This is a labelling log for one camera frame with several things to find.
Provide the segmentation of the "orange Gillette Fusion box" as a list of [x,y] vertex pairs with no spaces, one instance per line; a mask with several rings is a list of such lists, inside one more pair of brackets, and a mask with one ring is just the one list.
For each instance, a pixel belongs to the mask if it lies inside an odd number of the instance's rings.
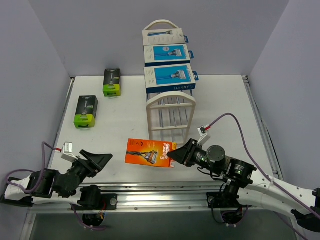
[[175,161],[167,154],[177,149],[176,142],[129,138],[125,163],[158,168],[174,168]]

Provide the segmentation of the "green black razor box front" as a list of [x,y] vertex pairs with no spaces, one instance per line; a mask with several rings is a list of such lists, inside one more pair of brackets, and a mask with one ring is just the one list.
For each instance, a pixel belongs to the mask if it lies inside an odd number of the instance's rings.
[[98,104],[95,95],[79,96],[73,121],[76,129],[93,128],[96,125]]

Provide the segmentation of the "green black razor box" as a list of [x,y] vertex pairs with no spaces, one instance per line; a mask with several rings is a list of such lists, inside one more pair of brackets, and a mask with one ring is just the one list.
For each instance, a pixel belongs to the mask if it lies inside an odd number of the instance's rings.
[[105,97],[121,96],[121,71],[119,68],[105,69],[102,92]]
[[76,129],[93,128],[96,125],[98,104],[95,95],[79,96],[73,121]]

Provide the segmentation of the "blue Harry's razor box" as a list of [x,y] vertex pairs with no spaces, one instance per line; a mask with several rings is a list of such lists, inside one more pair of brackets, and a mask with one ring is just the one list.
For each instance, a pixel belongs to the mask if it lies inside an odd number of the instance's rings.
[[157,94],[194,90],[199,76],[189,63],[185,63],[145,67],[144,80],[146,93]]
[[186,44],[165,44],[144,46],[144,66],[189,64],[194,53]]

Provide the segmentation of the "orange razor box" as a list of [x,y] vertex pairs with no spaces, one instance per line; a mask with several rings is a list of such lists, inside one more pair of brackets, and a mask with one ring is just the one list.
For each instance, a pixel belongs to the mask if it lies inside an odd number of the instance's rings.
[[188,92],[183,92],[183,91],[175,91],[175,95],[180,96],[180,97],[190,97],[191,95]]

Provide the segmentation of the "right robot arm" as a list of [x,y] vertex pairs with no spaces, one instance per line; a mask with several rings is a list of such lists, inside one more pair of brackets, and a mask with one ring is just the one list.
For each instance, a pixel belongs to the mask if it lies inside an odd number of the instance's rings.
[[311,232],[320,231],[320,190],[306,189],[263,174],[256,166],[229,157],[219,145],[207,150],[194,139],[167,156],[186,167],[206,169],[225,182],[221,194],[227,206],[250,205],[293,218]]

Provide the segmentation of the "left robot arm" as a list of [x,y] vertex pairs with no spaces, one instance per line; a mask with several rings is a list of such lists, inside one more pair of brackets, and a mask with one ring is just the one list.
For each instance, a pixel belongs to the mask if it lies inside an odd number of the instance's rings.
[[3,204],[31,208],[43,204],[70,204],[80,211],[116,210],[118,196],[103,192],[97,185],[82,187],[112,159],[112,154],[94,154],[81,150],[66,173],[45,168],[24,179],[10,177],[0,197]]

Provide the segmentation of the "white and chrome shelf rack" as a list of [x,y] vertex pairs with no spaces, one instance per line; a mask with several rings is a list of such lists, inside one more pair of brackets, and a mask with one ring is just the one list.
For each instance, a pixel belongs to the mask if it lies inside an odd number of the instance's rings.
[[[143,30],[164,29],[181,28],[170,20],[159,19]],[[151,140],[171,141],[180,145],[187,142],[196,109],[193,90],[179,91],[190,94],[186,97],[175,95],[175,91],[151,94],[146,92],[147,127]]]

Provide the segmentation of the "white Harry's razor box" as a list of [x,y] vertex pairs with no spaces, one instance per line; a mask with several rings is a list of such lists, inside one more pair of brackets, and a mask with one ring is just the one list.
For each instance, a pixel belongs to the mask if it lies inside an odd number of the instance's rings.
[[143,30],[144,46],[187,44],[189,39],[181,28]]

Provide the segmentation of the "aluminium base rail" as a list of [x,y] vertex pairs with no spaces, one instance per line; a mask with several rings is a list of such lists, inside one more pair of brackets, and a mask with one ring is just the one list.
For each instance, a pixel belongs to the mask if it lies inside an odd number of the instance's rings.
[[[117,195],[116,213],[132,212],[189,212],[209,210],[207,193],[219,193],[222,182],[160,182],[137,184],[97,184],[103,195]],[[281,211],[284,215],[291,213],[284,200],[273,200],[263,193],[253,190],[239,190],[239,203],[251,205],[257,209]],[[28,213],[61,214],[72,213],[69,202],[80,198],[80,193],[58,203],[42,203],[34,205]]]

